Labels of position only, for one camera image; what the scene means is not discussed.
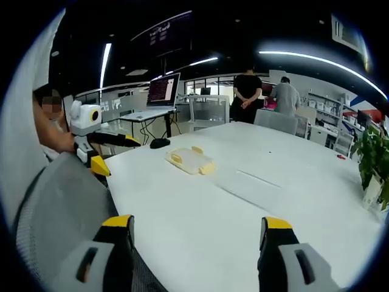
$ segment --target box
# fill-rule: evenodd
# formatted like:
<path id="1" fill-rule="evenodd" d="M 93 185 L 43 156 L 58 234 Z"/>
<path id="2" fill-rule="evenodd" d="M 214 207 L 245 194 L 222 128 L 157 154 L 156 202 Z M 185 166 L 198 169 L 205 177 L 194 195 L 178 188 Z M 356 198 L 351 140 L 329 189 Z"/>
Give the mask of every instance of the box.
<path id="1" fill-rule="evenodd" d="M 329 114 L 331 114 L 332 112 L 332 107 L 331 106 L 329 106 L 329 105 L 325 105 L 324 106 L 324 111 L 326 112 L 326 113 L 329 113 Z"/>
<path id="2" fill-rule="evenodd" d="M 310 99 L 308 105 L 310 108 L 316 108 L 316 100 Z"/>
<path id="3" fill-rule="evenodd" d="M 317 102 L 316 108 L 320 111 L 324 111 L 324 103 L 323 102 Z"/>
<path id="4" fill-rule="evenodd" d="M 351 124 L 355 125 L 355 123 L 356 123 L 356 118 L 353 117 L 353 116 L 348 116 L 348 121 L 349 121 Z"/>

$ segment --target person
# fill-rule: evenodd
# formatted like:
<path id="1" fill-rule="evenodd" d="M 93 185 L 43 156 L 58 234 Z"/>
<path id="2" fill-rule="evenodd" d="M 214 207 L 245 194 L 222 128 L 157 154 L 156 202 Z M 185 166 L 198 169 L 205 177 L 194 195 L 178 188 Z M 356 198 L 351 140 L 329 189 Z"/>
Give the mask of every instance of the person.
<path id="1" fill-rule="evenodd" d="M 273 99 L 277 99 L 274 111 L 288 116 L 295 116 L 296 109 L 301 105 L 300 95 L 287 77 L 282 77 L 281 83 L 274 87 L 269 97 L 270 101 Z"/>
<path id="2" fill-rule="evenodd" d="M 58 92 L 47 88 L 33 92 L 33 116 L 39 142 L 49 160 L 64 151 L 75 151 L 74 137 L 67 130 Z"/>
<path id="3" fill-rule="evenodd" d="M 262 81 L 254 74 L 254 66 L 246 67 L 245 73 L 233 82 L 235 98 L 231 104 L 230 117 L 237 122 L 254 123 L 256 111 L 263 107 Z"/>

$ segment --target computer monitor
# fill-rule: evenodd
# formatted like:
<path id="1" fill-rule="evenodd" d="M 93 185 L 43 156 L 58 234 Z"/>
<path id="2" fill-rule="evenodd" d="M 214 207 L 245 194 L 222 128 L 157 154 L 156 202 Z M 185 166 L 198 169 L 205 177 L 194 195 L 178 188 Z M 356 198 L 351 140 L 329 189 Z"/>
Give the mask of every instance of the computer monitor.
<path id="1" fill-rule="evenodd" d="M 368 114 L 364 113 L 363 111 L 358 110 L 357 121 L 358 121 L 359 125 L 367 128 L 370 124 L 370 120 L 371 120 L 371 117 Z"/>
<path id="2" fill-rule="evenodd" d="M 150 82 L 147 106 L 174 106 L 180 73 L 163 76 Z"/>
<path id="3" fill-rule="evenodd" d="M 201 88 L 200 94 L 202 96 L 210 96 L 211 95 L 211 87 L 203 87 L 203 88 Z"/>

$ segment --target computer mouse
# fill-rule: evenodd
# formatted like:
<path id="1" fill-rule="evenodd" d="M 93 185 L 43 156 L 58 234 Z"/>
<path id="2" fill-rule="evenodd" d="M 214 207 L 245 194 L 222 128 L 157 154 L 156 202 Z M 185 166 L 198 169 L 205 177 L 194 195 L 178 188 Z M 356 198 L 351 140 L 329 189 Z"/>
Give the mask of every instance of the computer mouse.
<path id="1" fill-rule="evenodd" d="M 150 148 L 151 149 L 158 149 L 162 148 L 164 146 L 170 145 L 170 140 L 167 138 L 157 138 L 151 141 Z"/>

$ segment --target laptop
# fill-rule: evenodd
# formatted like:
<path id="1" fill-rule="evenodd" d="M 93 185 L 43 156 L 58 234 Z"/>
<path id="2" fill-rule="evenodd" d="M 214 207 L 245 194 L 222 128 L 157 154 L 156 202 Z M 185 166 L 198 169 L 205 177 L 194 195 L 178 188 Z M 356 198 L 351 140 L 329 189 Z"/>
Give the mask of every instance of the laptop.
<path id="1" fill-rule="evenodd" d="M 166 75 L 150 82 L 147 104 L 144 111 L 126 114 L 121 119 L 142 122 L 175 111 L 180 73 Z"/>

